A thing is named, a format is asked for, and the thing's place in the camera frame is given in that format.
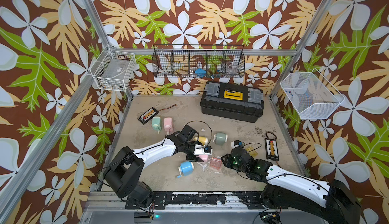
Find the blue pencil sharpener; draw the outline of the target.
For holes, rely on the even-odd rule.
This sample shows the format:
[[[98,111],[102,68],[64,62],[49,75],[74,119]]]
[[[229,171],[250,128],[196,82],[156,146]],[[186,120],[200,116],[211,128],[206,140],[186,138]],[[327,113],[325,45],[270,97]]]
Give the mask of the blue pencil sharpener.
[[[179,170],[179,175],[177,176],[177,178],[181,178],[183,176],[188,176],[188,175],[193,173],[194,165],[192,162],[185,161],[185,162],[180,164],[180,166],[178,167],[178,170]]]

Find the pink sharpener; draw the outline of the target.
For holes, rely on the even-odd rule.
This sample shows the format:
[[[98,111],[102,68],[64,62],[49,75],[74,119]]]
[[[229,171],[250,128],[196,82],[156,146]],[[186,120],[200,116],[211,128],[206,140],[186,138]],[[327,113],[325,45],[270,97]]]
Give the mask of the pink sharpener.
[[[173,120],[171,117],[164,118],[164,130],[167,135],[173,131]]]
[[[208,163],[209,155],[199,155],[198,158],[200,158],[204,163]]]

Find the clear pink tray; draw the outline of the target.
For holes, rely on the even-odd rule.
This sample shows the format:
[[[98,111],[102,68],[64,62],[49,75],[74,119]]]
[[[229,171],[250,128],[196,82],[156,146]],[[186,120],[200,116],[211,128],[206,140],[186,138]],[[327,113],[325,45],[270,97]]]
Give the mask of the clear pink tray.
[[[214,169],[220,169],[223,165],[222,161],[220,158],[214,158],[212,157],[210,162],[209,162],[210,167]]]

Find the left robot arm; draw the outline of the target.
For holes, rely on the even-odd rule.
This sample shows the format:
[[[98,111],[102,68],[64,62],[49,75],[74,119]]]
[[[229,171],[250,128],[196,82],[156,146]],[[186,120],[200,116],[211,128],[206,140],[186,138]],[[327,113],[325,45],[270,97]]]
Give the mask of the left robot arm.
[[[198,132],[185,125],[181,131],[166,135],[162,141],[146,148],[132,150],[123,147],[104,168],[103,179],[119,198],[130,196],[142,202],[152,194],[152,190],[139,181],[143,169],[177,153],[185,153],[188,160],[212,154],[211,146],[193,140],[195,135]]]

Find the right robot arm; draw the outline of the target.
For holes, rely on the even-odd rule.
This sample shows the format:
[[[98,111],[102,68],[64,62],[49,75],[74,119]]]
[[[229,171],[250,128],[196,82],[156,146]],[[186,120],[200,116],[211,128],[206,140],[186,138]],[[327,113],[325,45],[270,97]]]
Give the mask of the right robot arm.
[[[330,224],[357,224],[360,201],[339,180],[326,182],[289,172],[269,161],[254,159],[244,148],[235,147],[221,157],[226,168],[266,183],[260,199],[266,207],[291,207],[318,216]]]

